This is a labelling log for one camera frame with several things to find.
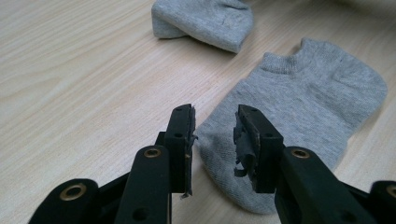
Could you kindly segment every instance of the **wood grain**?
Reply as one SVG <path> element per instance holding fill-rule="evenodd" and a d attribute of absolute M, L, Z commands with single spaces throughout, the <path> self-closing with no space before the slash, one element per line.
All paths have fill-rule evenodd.
<path fill-rule="evenodd" d="M 0 222 L 26 223 L 66 180 L 102 186 L 125 174 L 174 107 L 193 104 L 200 124 L 264 52 L 291 54 L 304 36 L 355 55 L 389 88 L 349 139 L 336 175 L 364 190 L 396 180 L 395 7 L 247 2 L 255 25 L 232 54 L 189 37 L 155 38 L 153 1 L 1 1 Z M 174 196 L 174 223 L 279 222 L 232 203 L 194 156 L 194 196 Z"/>

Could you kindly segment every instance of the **folded sock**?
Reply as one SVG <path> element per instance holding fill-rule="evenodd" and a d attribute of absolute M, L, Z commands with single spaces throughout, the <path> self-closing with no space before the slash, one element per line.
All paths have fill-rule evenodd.
<path fill-rule="evenodd" d="M 253 27 L 253 14 L 240 0 L 157 0 L 151 17 L 159 38 L 190 35 L 235 53 Z"/>
<path fill-rule="evenodd" d="M 260 109 L 285 146 L 311 149 L 333 169 L 347 139 L 386 94 L 383 79 L 369 66 L 331 43 L 304 38 L 291 56 L 265 53 L 198 127 L 196 146 L 209 174 L 234 202 L 254 213 L 274 213 L 274 195 L 257 194 L 247 176 L 233 176 L 237 106 Z"/>

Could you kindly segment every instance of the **gray sock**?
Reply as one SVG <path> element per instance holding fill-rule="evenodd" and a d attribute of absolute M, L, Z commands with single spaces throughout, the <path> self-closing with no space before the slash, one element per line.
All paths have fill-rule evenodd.
<path fill-rule="evenodd" d="M 151 17 L 159 38 L 190 35 L 235 53 L 253 27 L 253 14 L 240 0 L 157 0 Z"/>
<path fill-rule="evenodd" d="M 256 194 L 247 176 L 233 176 L 237 106 L 260 109 L 284 136 L 285 146 L 311 149 L 333 169 L 347 139 L 386 94 L 373 69 L 331 43 L 304 38 L 294 55 L 265 53 L 198 127 L 195 145 L 207 171 L 233 201 L 254 213 L 274 213 L 274 195 Z"/>

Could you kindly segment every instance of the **screw hole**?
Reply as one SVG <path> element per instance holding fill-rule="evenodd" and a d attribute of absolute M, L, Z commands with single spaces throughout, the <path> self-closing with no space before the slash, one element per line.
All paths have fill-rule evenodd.
<path fill-rule="evenodd" d="M 136 221 L 143 221 L 149 217 L 149 210 L 147 208 L 138 208 L 134 210 L 133 218 Z"/>
<path fill-rule="evenodd" d="M 145 157 L 155 158 L 161 155 L 161 151 L 157 148 L 150 148 L 145 151 Z"/>
<path fill-rule="evenodd" d="M 85 191 L 87 191 L 87 187 L 84 184 L 79 183 L 64 189 L 59 197 L 63 201 L 73 201 L 84 195 Z"/>
<path fill-rule="evenodd" d="M 295 148 L 291 151 L 291 154 L 300 159 L 307 159 L 309 158 L 309 153 L 305 150 Z"/>

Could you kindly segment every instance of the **metal screw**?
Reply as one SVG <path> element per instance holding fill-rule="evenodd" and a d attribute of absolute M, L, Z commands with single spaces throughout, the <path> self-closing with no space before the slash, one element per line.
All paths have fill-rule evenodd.
<path fill-rule="evenodd" d="M 64 189 L 59 195 L 59 197 L 63 201 L 73 201 L 84 195 L 86 191 L 87 191 L 87 187 L 84 184 L 79 183 L 79 184 L 71 185 L 66 189 Z"/>

